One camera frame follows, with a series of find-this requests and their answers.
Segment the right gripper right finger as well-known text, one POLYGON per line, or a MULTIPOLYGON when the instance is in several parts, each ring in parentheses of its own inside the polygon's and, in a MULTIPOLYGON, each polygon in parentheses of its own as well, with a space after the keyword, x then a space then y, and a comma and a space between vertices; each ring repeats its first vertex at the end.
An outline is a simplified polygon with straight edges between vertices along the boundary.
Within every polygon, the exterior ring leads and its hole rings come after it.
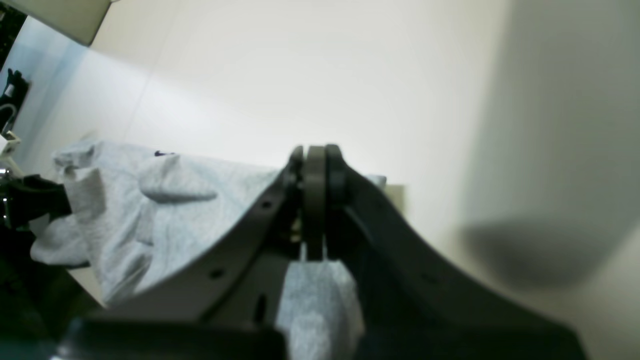
POLYGON ((356 360, 584 360, 566 326, 486 288, 440 255, 387 196, 326 147, 327 255, 355 280, 356 360))

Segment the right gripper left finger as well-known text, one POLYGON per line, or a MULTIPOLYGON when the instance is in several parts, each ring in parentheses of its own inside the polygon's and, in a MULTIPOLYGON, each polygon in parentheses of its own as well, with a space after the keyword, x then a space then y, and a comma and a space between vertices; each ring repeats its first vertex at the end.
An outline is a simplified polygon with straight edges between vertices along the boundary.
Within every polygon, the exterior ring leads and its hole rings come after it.
POLYGON ((106 322, 248 326, 273 322, 302 207, 304 150, 226 235, 188 267, 102 313, 106 322))

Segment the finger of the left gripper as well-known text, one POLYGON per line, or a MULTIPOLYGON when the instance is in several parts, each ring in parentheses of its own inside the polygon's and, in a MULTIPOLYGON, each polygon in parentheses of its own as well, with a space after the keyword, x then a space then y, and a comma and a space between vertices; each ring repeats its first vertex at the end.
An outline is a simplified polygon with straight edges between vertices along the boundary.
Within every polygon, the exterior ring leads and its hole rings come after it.
POLYGON ((24 228, 44 215, 55 220, 73 213, 64 185, 37 174, 2 175, 0 194, 1 223, 10 230, 24 228))

